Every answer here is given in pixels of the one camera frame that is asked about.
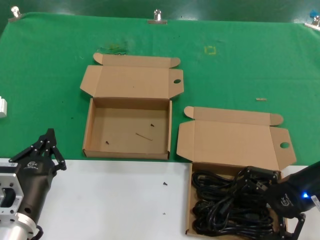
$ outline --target metal clip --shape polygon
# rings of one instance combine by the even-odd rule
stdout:
[[[161,19],[161,10],[156,9],[154,10],[154,19],[149,19],[148,24],[167,24],[167,20]]]
[[[319,15],[314,16],[312,24],[305,23],[304,25],[306,27],[309,27],[309,28],[312,28],[314,30],[320,31],[320,16]]]
[[[17,6],[13,6],[11,8],[11,12],[16,19],[21,17],[21,13],[19,12],[19,8]]]

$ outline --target binder clip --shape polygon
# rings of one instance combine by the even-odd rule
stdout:
[[[20,13],[19,8],[17,6],[13,6],[11,8],[11,12],[12,12],[14,17],[10,18],[9,22],[14,22],[14,21],[16,21],[16,20],[18,20],[18,19],[20,19],[22,17],[22,14]]]
[[[316,11],[310,13],[310,18],[313,19],[312,23],[305,23],[308,28],[320,31],[320,15]]]
[[[156,9],[154,10],[154,19],[149,19],[148,24],[167,24],[167,20],[161,19],[161,10]]]
[[[7,116],[7,102],[4,98],[0,96],[0,118]]]

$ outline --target open cardboard box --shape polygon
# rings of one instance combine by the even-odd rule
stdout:
[[[90,94],[83,152],[94,158],[167,160],[172,101],[184,91],[179,58],[95,53],[80,88]]]
[[[287,129],[273,127],[283,122],[278,114],[218,108],[191,107],[185,115],[194,119],[179,126],[177,154],[191,160],[188,182],[186,234],[199,236],[192,228],[192,209],[197,198],[191,184],[192,173],[199,170],[233,178],[240,170],[253,166],[280,171],[296,161]],[[270,210],[275,220],[277,215]],[[222,240],[246,239],[236,235],[216,237]]]

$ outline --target green felt surface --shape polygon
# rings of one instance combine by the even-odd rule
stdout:
[[[0,157],[54,128],[66,159],[86,159],[82,143],[90,96],[80,90],[93,53],[125,46],[129,55],[178,57],[184,93],[173,99],[171,161],[186,106],[278,113],[297,164],[320,156],[320,32],[293,23],[176,21],[29,13],[0,39]],[[256,101],[267,98],[267,101]]]

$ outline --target black power cable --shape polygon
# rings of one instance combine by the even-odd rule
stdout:
[[[44,231],[42,230],[42,227],[37,225],[36,228],[38,229],[38,233],[33,238],[31,238],[31,240],[39,240],[44,234]]]
[[[272,234],[273,219],[263,195],[252,189],[237,187],[246,168],[234,179],[227,179],[208,171],[192,174],[198,201],[192,209],[196,216],[193,229],[201,235],[216,237],[240,235],[252,240]],[[269,185],[268,179],[255,179]]]

